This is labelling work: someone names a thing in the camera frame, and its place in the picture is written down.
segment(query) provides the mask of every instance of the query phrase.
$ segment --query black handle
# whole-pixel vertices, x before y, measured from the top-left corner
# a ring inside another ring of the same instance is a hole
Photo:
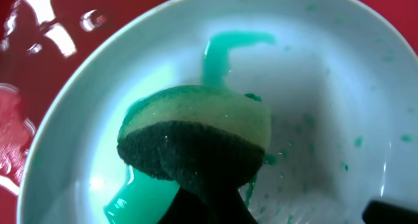
[[[236,189],[212,192],[207,199],[216,223],[257,224]]]
[[[392,204],[373,200],[362,215],[366,224],[418,223],[418,213]]]
[[[194,194],[180,188],[158,224],[208,223],[208,209]]]

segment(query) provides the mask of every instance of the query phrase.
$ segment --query sponge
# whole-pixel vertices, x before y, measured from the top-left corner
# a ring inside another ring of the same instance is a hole
[[[226,89],[178,86],[130,109],[117,149],[128,165],[176,180],[213,205],[217,194],[237,193],[255,176],[270,145],[270,124],[263,103]]]

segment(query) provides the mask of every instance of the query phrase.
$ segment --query bowl rim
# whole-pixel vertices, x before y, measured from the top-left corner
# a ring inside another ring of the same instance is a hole
[[[23,201],[25,199],[26,195],[26,187],[27,187],[27,177],[29,173],[31,172],[32,164],[33,164],[33,158],[36,154],[38,148],[39,148],[39,142],[45,132],[45,128],[48,126],[50,122],[50,118],[55,113],[58,106],[61,104],[61,100],[64,98],[64,96],[67,94],[68,90],[72,87],[72,85],[76,82],[77,78],[81,76],[83,71],[88,68],[92,62],[99,56],[106,48],[108,48],[110,45],[112,45],[118,38],[120,38],[122,35],[124,35],[125,32],[128,30],[136,27],[137,25],[140,25],[141,22],[147,20],[151,16],[156,15],[157,13],[161,12],[162,10],[168,9],[169,7],[184,2],[186,0],[168,0],[164,3],[161,3],[160,5],[157,5],[156,7],[151,8],[147,12],[141,14],[140,16],[136,17],[134,20],[130,21],[128,24],[124,25],[121,29],[117,30],[113,35],[111,35],[109,38],[107,38],[99,47],[97,47],[84,61],[83,63],[74,71],[74,73],[71,75],[71,77],[65,82],[65,85],[61,88],[59,93],[56,95],[54,101],[48,108],[47,112],[45,113],[39,128],[35,134],[35,137],[31,143],[31,147],[29,149],[29,153],[27,155],[27,159],[24,166],[24,171],[22,174],[22,180],[20,182],[20,194],[18,195],[18,203],[17,203],[17,212],[16,212],[16,223],[21,224],[24,214],[24,209],[22,207]],[[379,19],[381,22],[383,22],[383,25],[388,27],[392,32],[393,35],[395,35],[407,48],[407,50],[411,53],[412,57],[414,58],[417,66],[418,66],[418,56],[411,47],[411,45],[407,42],[407,40],[402,36],[402,34],[392,25],[386,18],[384,18],[381,14],[376,12],[374,9],[369,7],[368,5],[364,4],[363,2],[359,0],[347,0],[354,6],[358,6],[361,9],[365,10],[375,18]]]

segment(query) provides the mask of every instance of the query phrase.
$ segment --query red surface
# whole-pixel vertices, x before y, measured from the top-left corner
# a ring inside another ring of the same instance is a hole
[[[55,17],[43,19],[41,24],[37,24],[37,17],[27,2],[19,0],[13,7],[14,1],[0,0],[2,22],[8,20],[12,11],[17,15],[13,32],[5,36],[8,48],[2,51],[0,45],[0,83],[19,89],[16,93],[0,86],[0,223],[4,224],[15,223],[17,196],[2,181],[19,186],[25,149],[32,139],[24,120],[30,119],[38,127],[62,85],[100,43],[139,14],[166,0],[50,0]],[[415,4],[418,0],[361,1],[384,15],[418,51],[418,5]],[[49,0],[37,2],[48,5]],[[80,26],[80,20],[93,9],[97,10],[91,20],[101,25],[87,32]],[[67,31],[61,37],[72,39],[75,54],[64,57],[57,42],[45,35],[56,25],[62,25]],[[34,44],[41,45],[42,50],[30,54],[28,49]]]

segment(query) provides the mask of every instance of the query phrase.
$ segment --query red table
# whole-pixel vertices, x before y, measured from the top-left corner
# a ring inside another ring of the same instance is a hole
[[[50,103],[111,34],[166,0],[0,0],[0,223],[15,223],[27,151]],[[418,52],[418,0],[361,0]]]

